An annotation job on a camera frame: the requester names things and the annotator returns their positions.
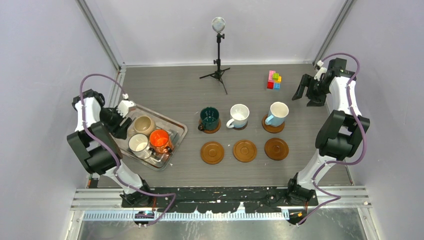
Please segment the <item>beige mug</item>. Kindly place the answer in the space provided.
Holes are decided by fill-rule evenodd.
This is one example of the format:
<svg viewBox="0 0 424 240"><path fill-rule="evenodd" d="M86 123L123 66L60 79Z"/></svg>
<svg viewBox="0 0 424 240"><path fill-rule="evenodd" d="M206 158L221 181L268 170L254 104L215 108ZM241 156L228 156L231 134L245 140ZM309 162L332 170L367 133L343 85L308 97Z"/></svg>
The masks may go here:
<svg viewBox="0 0 424 240"><path fill-rule="evenodd" d="M147 115L137 117L133 123L135 133L146 136L149 136L156 128L155 121Z"/></svg>

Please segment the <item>grey speckled mug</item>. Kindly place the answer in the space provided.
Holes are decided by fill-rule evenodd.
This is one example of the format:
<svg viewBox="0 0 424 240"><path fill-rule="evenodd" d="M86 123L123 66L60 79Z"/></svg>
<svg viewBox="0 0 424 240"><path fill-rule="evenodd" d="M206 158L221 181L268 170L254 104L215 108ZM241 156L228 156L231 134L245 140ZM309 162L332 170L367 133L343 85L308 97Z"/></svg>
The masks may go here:
<svg viewBox="0 0 424 240"><path fill-rule="evenodd" d="M150 158L153 154L148 137L142 133L130 137L128 148L137 158L143 160Z"/></svg>

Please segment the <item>light blue mug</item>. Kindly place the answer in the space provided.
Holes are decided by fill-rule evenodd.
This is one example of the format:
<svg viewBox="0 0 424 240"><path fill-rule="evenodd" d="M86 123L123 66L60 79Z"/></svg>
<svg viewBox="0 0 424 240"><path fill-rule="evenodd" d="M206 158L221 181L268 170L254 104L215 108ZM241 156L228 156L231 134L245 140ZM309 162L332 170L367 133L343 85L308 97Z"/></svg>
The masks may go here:
<svg viewBox="0 0 424 240"><path fill-rule="evenodd" d="M285 122L289 112L289 107L285 103L279 101L274 102L269 108L269 112L264 123L267 126L278 127Z"/></svg>

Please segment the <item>orange glass mug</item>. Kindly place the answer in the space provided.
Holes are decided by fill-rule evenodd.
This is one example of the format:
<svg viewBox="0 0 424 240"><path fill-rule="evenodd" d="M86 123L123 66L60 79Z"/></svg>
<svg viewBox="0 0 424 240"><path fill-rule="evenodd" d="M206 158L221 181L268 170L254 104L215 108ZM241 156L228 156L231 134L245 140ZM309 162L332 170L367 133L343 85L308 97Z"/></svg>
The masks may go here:
<svg viewBox="0 0 424 240"><path fill-rule="evenodd" d="M155 129L149 135L149 143L158 154L171 154L174 149L170 134L164 129Z"/></svg>

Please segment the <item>brown wooden coaster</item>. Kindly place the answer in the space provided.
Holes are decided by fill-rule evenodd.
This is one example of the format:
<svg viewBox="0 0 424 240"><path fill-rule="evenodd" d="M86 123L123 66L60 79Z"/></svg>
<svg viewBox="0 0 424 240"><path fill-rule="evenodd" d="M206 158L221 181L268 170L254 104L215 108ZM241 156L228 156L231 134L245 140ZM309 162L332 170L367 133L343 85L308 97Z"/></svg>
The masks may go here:
<svg viewBox="0 0 424 240"><path fill-rule="evenodd" d="M242 163L249 163L253 161L257 156L256 145L247 139L237 141L233 146L234 157Z"/></svg>
<svg viewBox="0 0 424 240"><path fill-rule="evenodd" d="M201 132L203 132L205 134L214 134L214 133L219 131L219 129L221 128L221 125L222 125L221 120L219 120L217 128L215 128L214 130L202 130Z"/></svg>
<svg viewBox="0 0 424 240"><path fill-rule="evenodd" d="M216 141L206 142L200 149L201 159L209 165L220 163L224 156L225 150L223 146Z"/></svg>
<svg viewBox="0 0 424 240"><path fill-rule="evenodd" d="M281 125L279 126L272 126L272 125L267 125L266 124L266 118L268 117L268 115L264 115L261 121L262 127L265 131L272 133L272 134L277 134L283 131L283 129L285 128L285 122L283 122Z"/></svg>
<svg viewBox="0 0 424 240"><path fill-rule="evenodd" d="M281 161L288 156L289 146L281 138L270 138L264 144L264 152L270 159Z"/></svg>

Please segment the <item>white mug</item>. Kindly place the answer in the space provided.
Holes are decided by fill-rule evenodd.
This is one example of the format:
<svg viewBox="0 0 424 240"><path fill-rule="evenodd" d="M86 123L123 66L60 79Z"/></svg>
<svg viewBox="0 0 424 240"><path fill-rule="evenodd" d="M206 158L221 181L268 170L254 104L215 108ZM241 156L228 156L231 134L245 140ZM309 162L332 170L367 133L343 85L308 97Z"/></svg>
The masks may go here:
<svg viewBox="0 0 424 240"><path fill-rule="evenodd" d="M244 104L235 104L230 108L230 119L226 123L229 129L242 129L247 126L250 115L249 108Z"/></svg>

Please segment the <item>dark green mug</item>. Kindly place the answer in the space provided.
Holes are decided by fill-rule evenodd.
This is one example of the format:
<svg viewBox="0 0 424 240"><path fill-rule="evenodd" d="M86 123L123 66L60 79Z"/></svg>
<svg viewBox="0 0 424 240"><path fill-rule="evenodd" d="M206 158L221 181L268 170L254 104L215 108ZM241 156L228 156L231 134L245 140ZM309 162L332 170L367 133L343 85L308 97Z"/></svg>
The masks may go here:
<svg viewBox="0 0 424 240"><path fill-rule="evenodd" d="M205 107L200 111L200 122L198 124L198 130L212 131L217 128L220 120L219 111L211 106Z"/></svg>

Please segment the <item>dark walnut coaster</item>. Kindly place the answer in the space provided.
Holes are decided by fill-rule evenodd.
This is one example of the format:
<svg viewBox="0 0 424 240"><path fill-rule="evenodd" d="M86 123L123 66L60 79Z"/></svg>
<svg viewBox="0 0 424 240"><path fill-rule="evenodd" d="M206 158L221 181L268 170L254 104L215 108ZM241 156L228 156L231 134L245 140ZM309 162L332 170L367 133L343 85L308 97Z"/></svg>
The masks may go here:
<svg viewBox="0 0 424 240"><path fill-rule="evenodd" d="M242 127L233 127L233 129L237 131L241 131L241 130L244 130L247 126L248 126L248 122L246 122L246 124Z"/></svg>

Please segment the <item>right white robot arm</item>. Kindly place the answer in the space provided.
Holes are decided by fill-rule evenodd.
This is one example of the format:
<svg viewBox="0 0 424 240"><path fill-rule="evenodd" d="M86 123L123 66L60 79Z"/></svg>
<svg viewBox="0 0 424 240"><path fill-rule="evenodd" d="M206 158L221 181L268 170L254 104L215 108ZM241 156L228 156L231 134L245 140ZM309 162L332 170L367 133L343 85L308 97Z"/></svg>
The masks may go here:
<svg viewBox="0 0 424 240"><path fill-rule="evenodd" d="M307 106L321 107L331 95L334 109L318 131L312 159L287 184L285 198L291 205L310 201L324 175L356 153L370 127L370 120L362 116L357 106L356 73L346 66L347 60L338 57L330 60L327 67L318 61L315 76L304 74L292 97L298 100L306 96Z"/></svg>

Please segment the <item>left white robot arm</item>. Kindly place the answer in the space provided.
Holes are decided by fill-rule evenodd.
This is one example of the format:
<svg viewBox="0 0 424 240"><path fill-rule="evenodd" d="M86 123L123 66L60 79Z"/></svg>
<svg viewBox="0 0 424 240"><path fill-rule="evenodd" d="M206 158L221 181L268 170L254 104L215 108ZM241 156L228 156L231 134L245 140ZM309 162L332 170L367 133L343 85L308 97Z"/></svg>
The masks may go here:
<svg viewBox="0 0 424 240"><path fill-rule="evenodd" d="M133 122L127 114L135 103L122 100L116 107L105 107L103 94L89 89L73 98L72 107L77 111L77 127L66 139L84 169L122 187L123 203L148 207L154 199L149 185L122 162L123 154L114 140L127 139Z"/></svg>

